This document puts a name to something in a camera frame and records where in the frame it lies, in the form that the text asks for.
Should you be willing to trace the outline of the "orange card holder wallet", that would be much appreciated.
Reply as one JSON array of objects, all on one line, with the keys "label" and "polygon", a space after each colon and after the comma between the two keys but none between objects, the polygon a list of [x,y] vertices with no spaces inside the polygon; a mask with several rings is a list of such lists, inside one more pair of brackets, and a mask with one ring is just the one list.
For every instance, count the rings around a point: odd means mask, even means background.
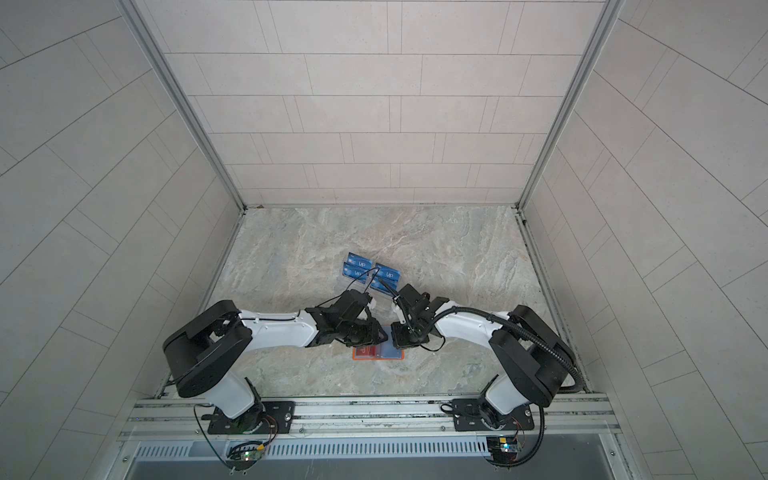
[{"label": "orange card holder wallet", "polygon": [[381,343],[373,346],[354,348],[354,360],[400,361],[404,359],[404,351],[397,349],[392,343]]}]

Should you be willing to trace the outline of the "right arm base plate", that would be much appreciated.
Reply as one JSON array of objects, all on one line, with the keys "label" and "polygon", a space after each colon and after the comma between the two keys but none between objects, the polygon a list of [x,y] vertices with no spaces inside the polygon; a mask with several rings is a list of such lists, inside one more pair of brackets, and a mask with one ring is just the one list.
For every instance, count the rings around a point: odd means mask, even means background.
[{"label": "right arm base plate", "polygon": [[528,404],[504,414],[485,400],[456,398],[443,403],[441,411],[453,418],[457,432],[530,431],[535,427]]}]

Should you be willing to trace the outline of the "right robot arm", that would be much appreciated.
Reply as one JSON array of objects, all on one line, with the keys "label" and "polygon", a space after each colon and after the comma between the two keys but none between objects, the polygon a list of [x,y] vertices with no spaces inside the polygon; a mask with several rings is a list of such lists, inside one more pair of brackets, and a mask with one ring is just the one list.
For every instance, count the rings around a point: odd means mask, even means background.
[{"label": "right robot arm", "polygon": [[491,429],[506,426],[524,405],[541,409],[559,393],[585,388],[572,349],[530,307],[491,313],[461,306],[445,297],[432,298],[407,284],[393,295],[398,321],[391,326],[396,348],[424,347],[432,337],[460,339],[490,349],[504,373],[484,388],[479,417]]}]

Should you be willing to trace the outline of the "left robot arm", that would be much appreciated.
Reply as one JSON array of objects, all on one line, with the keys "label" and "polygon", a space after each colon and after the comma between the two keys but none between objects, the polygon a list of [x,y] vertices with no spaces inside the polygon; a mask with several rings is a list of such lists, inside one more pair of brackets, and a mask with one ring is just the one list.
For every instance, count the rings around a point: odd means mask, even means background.
[{"label": "left robot arm", "polygon": [[357,290],[329,306],[286,314],[250,312],[221,300],[172,333],[162,350],[180,397],[204,398],[237,419],[260,403],[251,381],[232,372],[244,353],[335,341],[349,348],[379,345],[388,335],[370,311],[374,305],[371,295]]}]

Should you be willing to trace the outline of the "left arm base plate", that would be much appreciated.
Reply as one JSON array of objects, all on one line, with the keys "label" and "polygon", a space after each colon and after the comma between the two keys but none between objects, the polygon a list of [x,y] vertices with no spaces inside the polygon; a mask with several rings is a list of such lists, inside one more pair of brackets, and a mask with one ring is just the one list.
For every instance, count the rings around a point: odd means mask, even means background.
[{"label": "left arm base plate", "polygon": [[266,401],[236,419],[229,419],[216,407],[202,419],[209,422],[207,433],[213,435],[287,434],[295,407],[296,403],[292,401]]}]

